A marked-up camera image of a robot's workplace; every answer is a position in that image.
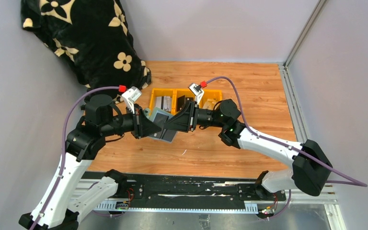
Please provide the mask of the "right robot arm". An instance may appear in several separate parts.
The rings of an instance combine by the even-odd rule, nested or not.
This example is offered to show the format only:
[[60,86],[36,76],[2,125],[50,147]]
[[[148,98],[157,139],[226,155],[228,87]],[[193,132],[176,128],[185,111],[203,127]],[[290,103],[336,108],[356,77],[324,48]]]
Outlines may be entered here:
[[163,127],[180,132],[219,127],[218,136],[225,145],[256,151],[285,164],[286,170],[263,171],[256,179],[255,194],[261,198],[288,189],[319,196],[332,168],[319,144],[309,139],[300,143],[264,134],[241,122],[241,114],[231,99],[220,101],[212,110],[188,101]]

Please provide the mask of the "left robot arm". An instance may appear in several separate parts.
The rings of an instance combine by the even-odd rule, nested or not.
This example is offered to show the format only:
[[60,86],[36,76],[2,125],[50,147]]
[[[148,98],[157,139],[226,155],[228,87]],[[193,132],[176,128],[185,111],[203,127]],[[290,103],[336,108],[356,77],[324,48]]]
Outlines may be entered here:
[[106,138],[130,132],[140,139],[160,130],[139,105],[122,114],[110,96],[93,96],[75,129],[63,134],[60,162],[42,200],[32,212],[21,215],[19,224],[28,230],[77,229],[102,201],[128,192],[127,177],[111,169],[88,191],[72,199],[80,179],[106,145]]

